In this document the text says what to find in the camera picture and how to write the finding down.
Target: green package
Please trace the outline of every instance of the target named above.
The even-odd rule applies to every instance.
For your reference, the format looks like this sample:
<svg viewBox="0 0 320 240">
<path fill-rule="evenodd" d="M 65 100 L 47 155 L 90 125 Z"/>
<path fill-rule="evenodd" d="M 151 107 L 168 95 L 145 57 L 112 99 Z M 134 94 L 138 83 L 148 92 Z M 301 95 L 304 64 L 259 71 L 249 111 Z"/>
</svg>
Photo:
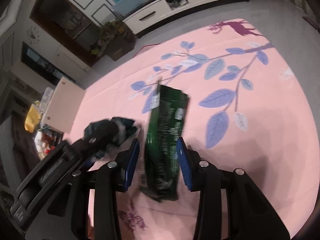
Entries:
<svg viewBox="0 0 320 240">
<path fill-rule="evenodd" d="M 151 101 L 141 191 L 154 200 L 177 200 L 179 163 L 176 152 L 188 95 L 158 83 Z"/>
</svg>

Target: metal screw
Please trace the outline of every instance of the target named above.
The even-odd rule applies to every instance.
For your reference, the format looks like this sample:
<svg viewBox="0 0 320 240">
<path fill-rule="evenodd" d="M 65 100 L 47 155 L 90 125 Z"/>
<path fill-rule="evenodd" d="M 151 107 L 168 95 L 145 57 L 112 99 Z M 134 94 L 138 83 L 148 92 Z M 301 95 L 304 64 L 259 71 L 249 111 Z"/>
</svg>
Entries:
<svg viewBox="0 0 320 240">
<path fill-rule="evenodd" d="M 95 137 L 92 137 L 92 138 L 90 139 L 89 143 L 95 143 L 96 140 L 97 140 L 97 139 L 96 139 Z"/>
<path fill-rule="evenodd" d="M 116 163 L 115 161 L 108 162 L 108 167 L 109 168 L 115 168 L 117 165 L 118 165 L 118 163 Z"/>
<path fill-rule="evenodd" d="M 243 174 L 244 174 L 244 170 L 238 168 L 238 169 L 236 169 L 236 174 L 238 174 L 238 175 L 243 175 Z"/>
<path fill-rule="evenodd" d="M 81 174 L 81 170 L 75 170 L 72 172 L 72 176 L 77 177 Z"/>
<path fill-rule="evenodd" d="M 204 167 L 208 167 L 209 163 L 207 161 L 200 161 L 199 165 L 204 168 Z"/>
</svg>

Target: blue leaf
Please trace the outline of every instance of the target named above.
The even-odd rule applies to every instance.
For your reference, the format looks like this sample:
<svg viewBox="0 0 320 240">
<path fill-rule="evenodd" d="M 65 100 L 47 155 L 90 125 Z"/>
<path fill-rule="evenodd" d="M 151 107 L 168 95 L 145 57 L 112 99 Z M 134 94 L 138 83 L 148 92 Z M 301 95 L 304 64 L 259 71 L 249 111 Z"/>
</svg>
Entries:
<svg viewBox="0 0 320 240">
<path fill-rule="evenodd" d="M 228 66 L 227 67 L 227 70 L 231 73 L 238 73 L 238 71 L 240 70 L 240 68 L 238 68 L 237 66 L 235 65 L 231 65 L 231 66 Z"/>
<path fill-rule="evenodd" d="M 232 72 L 227 72 L 224 73 L 219 80 L 222 81 L 230 81 L 230 80 L 234 80 L 237 77 L 237 73 L 232 73 Z"/>
<path fill-rule="evenodd" d="M 226 49 L 226 51 L 231 54 L 236 54 L 236 55 L 240 55 L 240 54 L 245 53 L 245 51 L 241 48 L 229 48 L 229 49 Z"/>
<path fill-rule="evenodd" d="M 257 58 L 258 58 L 258 60 L 261 61 L 261 63 L 262 63 L 263 65 L 268 65 L 268 63 L 269 63 L 268 56 L 267 56 L 267 54 L 265 54 L 263 51 L 259 50 L 259 51 L 257 52 Z"/>
<path fill-rule="evenodd" d="M 133 83 L 131 85 L 131 88 L 134 90 L 134 91 L 139 91 L 141 89 L 143 89 L 147 84 L 144 82 L 144 81 L 137 81 L 135 83 Z"/>
<path fill-rule="evenodd" d="M 156 94 L 156 91 L 153 90 L 153 91 L 149 94 L 149 96 L 147 97 L 146 102 L 145 102 L 145 104 L 144 104 L 144 107 L 143 107 L 143 109 L 142 109 L 142 111 L 141 111 L 142 114 L 145 114 L 145 113 L 147 113 L 147 112 L 150 111 L 151 100 L 152 100 L 152 97 L 153 97 L 155 94 Z"/>
<path fill-rule="evenodd" d="M 178 73 L 180 69 L 181 69 L 181 66 L 174 67 L 172 69 L 172 71 L 171 71 L 171 75 L 174 75 L 174 74 Z"/>
<path fill-rule="evenodd" d="M 158 71 L 161 70 L 161 68 L 160 68 L 159 66 L 154 66 L 154 67 L 153 67 L 153 70 L 156 71 L 156 72 L 158 72 Z"/>
<path fill-rule="evenodd" d="M 145 96 L 146 94 L 148 94 L 152 89 L 152 86 L 148 86 L 144 91 L 143 91 L 143 95 Z"/>
<path fill-rule="evenodd" d="M 206 108 L 216 108 L 224 106 L 227 103 L 230 103 L 235 95 L 236 93 L 233 90 L 227 88 L 219 89 L 200 101 L 199 106 L 203 106 Z"/>
<path fill-rule="evenodd" d="M 229 126 L 229 117 L 225 111 L 211 116 L 207 124 L 205 147 L 207 149 L 216 146 L 224 137 Z"/>
<path fill-rule="evenodd" d="M 183 49 L 188 49 L 189 48 L 189 42 L 187 41 L 182 41 L 180 43 L 180 47 L 183 48 Z"/>
<path fill-rule="evenodd" d="M 189 43 L 189 45 L 188 45 L 188 49 L 192 49 L 194 46 L 195 46 L 195 43 L 194 43 L 194 42 Z"/>
<path fill-rule="evenodd" d="M 224 60 L 223 59 L 217 59 L 213 62 L 211 62 L 207 69 L 204 72 L 204 79 L 208 80 L 216 75 L 218 75 L 224 68 Z"/>
<path fill-rule="evenodd" d="M 202 67 L 202 64 L 197 63 L 197 64 L 195 64 L 193 66 L 188 67 L 184 72 L 185 73 L 192 72 L 192 71 L 195 71 L 195 70 L 197 70 L 197 69 L 199 69 L 201 67 Z"/>
<path fill-rule="evenodd" d="M 188 59 L 195 60 L 198 63 L 205 64 L 209 62 L 209 58 L 203 54 L 190 55 Z"/>
<path fill-rule="evenodd" d="M 161 56 L 161 59 L 164 60 L 164 59 L 167 59 L 169 57 L 172 57 L 173 54 L 172 53 L 167 53 L 167 54 L 164 54 L 163 56 Z"/>
<path fill-rule="evenodd" d="M 245 89 L 253 90 L 253 84 L 250 80 L 244 78 L 241 80 L 241 84 Z"/>
</svg>

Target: pink tablecloth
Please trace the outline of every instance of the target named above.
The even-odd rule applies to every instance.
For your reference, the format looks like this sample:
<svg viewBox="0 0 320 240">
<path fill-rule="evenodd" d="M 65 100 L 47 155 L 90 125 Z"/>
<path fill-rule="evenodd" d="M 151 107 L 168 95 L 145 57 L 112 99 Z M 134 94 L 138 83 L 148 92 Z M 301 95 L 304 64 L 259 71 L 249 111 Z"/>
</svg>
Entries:
<svg viewBox="0 0 320 240">
<path fill-rule="evenodd" d="M 291 69 L 245 20 L 186 33 L 104 76 L 87 89 L 66 138 L 75 141 L 90 122 L 113 116 L 135 119 L 146 130 L 160 76 L 190 96 L 186 143 L 220 169 L 244 168 L 294 236 L 316 201 L 316 127 Z M 139 192 L 138 179 L 136 172 L 129 192 L 117 197 L 123 239 L 192 239 L 199 194 L 188 192 L 180 177 L 179 200 L 157 203 Z"/>
</svg>

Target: tiled floor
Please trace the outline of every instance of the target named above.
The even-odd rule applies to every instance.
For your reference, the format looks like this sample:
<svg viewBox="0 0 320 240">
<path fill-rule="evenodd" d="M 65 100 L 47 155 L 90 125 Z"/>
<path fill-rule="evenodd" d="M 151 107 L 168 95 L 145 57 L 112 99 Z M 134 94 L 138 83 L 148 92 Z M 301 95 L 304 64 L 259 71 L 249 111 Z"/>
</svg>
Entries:
<svg viewBox="0 0 320 240">
<path fill-rule="evenodd" d="M 144 45 L 161 43 L 206 25 L 243 18 L 254 25 L 286 60 L 307 96 L 320 134 L 320 34 L 304 12 L 284 0 L 251 0 L 209 8 L 164 25 L 137 40 L 135 49 L 114 62 L 105 56 L 93 66 L 86 86 L 130 60 Z"/>
</svg>

